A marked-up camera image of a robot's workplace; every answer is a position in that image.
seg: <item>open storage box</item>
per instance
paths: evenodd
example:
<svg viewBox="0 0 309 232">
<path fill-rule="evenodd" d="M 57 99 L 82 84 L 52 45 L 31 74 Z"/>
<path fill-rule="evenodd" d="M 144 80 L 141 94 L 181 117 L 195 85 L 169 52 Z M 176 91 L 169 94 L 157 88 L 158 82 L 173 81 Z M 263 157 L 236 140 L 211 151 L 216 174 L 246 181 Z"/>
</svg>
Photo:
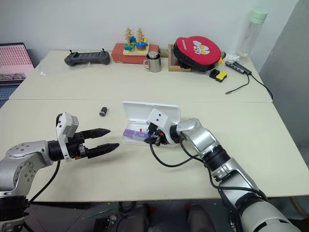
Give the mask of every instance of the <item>open storage box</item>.
<svg viewBox="0 0 309 232">
<path fill-rule="evenodd" d="M 140 131 L 140 129 L 147 129 L 147 118 L 153 109 L 157 109 L 169 116 L 170 120 L 177 124 L 180 121 L 180 108 L 177 105 L 158 104 L 138 101 L 124 101 L 122 102 L 128 123 L 126 129 Z M 148 145 L 147 143 L 130 137 L 122 136 L 124 144 L 133 145 Z M 166 147 L 175 147 L 177 145 L 162 145 Z"/>
</svg>

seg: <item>red box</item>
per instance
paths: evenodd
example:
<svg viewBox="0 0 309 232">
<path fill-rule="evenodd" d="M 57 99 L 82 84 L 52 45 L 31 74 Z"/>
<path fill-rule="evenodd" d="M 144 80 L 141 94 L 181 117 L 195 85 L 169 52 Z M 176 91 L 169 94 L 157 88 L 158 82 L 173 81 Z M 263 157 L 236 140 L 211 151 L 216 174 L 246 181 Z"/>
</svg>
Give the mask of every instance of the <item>red box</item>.
<svg viewBox="0 0 309 232">
<path fill-rule="evenodd" d="M 150 44 L 148 52 L 159 52 L 159 46 Z M 124 43 L 116 43 L 114 49 L 112 50 L 112 59 L 116 63 L 126 63 L 126 64 L 143 64 L 146 56 L 125 56 L 124 55 Z"/>
</svg>

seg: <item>water bottle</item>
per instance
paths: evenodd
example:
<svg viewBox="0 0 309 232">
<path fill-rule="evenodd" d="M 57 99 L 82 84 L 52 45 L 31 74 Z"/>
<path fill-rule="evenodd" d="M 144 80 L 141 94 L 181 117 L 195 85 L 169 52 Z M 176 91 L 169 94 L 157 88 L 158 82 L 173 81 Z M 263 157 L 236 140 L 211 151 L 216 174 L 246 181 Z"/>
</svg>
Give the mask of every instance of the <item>water bottle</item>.
<svg viewBox="0 0 309 232">
<path fill-rule="evenodd" d="M 253 48 L 253 45 L 260 33 L 263 23 L 268 13 L 262 9 L 254 9 L 252 11 L 249 24 L 242 37 L 241 44 L 237 55 L 239 56 L 239 62 L 245 64 L 248 61 L 248 56 Z"/>
</svg>

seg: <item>floor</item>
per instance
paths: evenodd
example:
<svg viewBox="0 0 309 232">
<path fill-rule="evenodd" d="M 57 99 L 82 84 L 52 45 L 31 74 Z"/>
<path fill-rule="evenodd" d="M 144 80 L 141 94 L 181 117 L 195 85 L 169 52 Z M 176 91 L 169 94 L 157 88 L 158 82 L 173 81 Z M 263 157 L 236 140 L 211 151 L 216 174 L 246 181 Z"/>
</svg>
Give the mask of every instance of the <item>floor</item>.
<svg viewBox="0 0 309 232">
<path fill-rule="evenodd" d="M 309 196 L 297 198 L 304 209 L 309 212 Z M 288 198 L 271 199 L 286 217 L 302 219 L 294 210 Z M 185 224 L 186 204 L 198 203 L 209 213 L 217 232 L 232 232 L 228 223 L 228 211 L 221 200 L 168 200 L 138 202 L 137 205 L 148 203 L 152 209 L 152 232 L 187 232 Z M 91 232 L 97 218 L 117 215 L 117 220 L 109 231 L 115 232 L 120 219 L 118 210 L 105 214 L 82 219 L 88 215 L 105 209 L 116 207 L 118 203 L 90 203 L 86 209 L 68 209 L 63 207 L 31 205 L 27 211 L 26 223 L 35 232 Z M 119 230 L 125 225 L 125 219 L 121 222 Z"/>
</svg>

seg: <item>game controller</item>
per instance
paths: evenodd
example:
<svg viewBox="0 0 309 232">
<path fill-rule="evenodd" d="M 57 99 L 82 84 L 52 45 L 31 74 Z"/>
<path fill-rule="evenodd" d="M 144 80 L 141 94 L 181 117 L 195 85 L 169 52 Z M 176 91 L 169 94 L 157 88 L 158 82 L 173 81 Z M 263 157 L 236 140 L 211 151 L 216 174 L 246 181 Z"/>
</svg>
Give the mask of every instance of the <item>game controller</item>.
<svg viewBox="0 0 309 232">
<path fill-rule="evenodd" d="M 64 62 L 69 66 L 74 66 L 78 63 L 99 62 L 101 64 L 110 63 L 110 54 L 102 48 L 101 52 L 78 53 L 72 52 L 64 59 Z"/>
</svg>

